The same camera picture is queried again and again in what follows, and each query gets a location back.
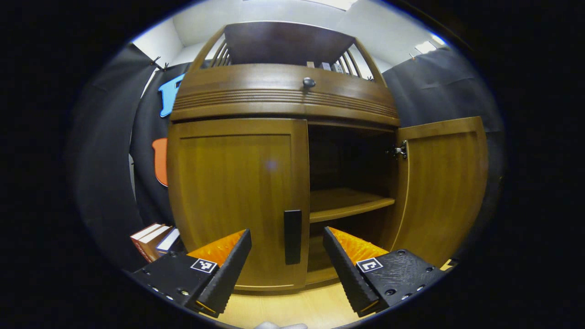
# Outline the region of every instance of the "door hinge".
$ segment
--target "door hinge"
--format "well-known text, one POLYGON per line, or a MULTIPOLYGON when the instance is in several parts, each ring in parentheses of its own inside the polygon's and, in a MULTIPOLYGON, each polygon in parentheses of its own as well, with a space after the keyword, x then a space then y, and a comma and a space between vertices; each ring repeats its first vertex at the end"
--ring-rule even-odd
POLYGON ((402 141, 402 144, 401 144, 401 146, 399 148, 394 147, 394 152, 393 153, 394 153, 394 157, 396 157, 397 159, 398 159, 398 155, 399 154, 402 154, 402 158, 403 159, 407 159, 408 158, 408 155, 406 153, 406 141, 403 140, 402 141))

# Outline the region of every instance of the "open cabinet door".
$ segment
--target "open cabinet door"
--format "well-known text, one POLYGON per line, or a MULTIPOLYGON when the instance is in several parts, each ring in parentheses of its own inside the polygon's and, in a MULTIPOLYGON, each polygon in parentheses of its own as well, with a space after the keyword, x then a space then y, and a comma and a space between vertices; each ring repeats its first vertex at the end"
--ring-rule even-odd
POLYGON ((479 116, 402 128, 398 191, 384 239, 441 267, 479 212, 487 183, 486 133, 479 116))

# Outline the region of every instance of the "ceiling light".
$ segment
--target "ceiling light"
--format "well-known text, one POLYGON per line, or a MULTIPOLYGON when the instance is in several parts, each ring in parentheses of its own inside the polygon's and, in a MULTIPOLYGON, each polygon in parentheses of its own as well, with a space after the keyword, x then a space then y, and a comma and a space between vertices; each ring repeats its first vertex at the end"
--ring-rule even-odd
POLYGON ((437 43, 440 44, 441 46, 443 46, 445 44, 443 39, 437 37, 436 35, 431 35, 431 37, 433 38, 434 41, 437 41, 437 43))
POLYGON ((304 0, 347 11, 357 0, 304 0))
POLYGON ((437 47, 433 46, 432 43, 425 41, 425 42, 415 46, 414 49, 421 52, 421 54, 426 54, 428 52, 432 52, 433 50, 437 50, 437 47))

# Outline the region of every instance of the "round knob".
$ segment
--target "round knob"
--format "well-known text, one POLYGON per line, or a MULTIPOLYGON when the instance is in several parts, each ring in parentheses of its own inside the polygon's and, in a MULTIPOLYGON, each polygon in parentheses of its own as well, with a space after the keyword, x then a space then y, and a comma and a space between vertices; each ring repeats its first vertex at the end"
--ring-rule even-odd
POLYGON ((315 82, 315 80, 307 77, 302 79, 302 84, 307 88, 311 88, 314 87, 317 83, 315 82))

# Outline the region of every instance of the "cabinet door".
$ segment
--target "cabinet door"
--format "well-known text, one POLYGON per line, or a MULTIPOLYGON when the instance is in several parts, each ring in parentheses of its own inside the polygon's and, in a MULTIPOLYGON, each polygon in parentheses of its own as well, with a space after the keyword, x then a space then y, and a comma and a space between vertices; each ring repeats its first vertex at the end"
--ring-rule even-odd
POLYGON ((442 266, 472 227, 486 189, 487 144, 479 116, 402 128, 398 191, 385 247, 442 266))
POLYGON ((173 124, 167 161, 169 198, 188 251, 249 228, 252 250, 236 289, 304 286, 309 238, 305 120, 223 119, 173 124), (287 210, 301 210, 300 217, 287 216, 287 221, 300 221, 293 223, 300 224, 300 231, 285 232, 287 210), (285 233, 287 239, 294 233, 292 239, 297 242, 295 250, 288 245, 288 255, 300 255, 300 261, 292 265, 287 265, 290 258, 285 258, 285 233))

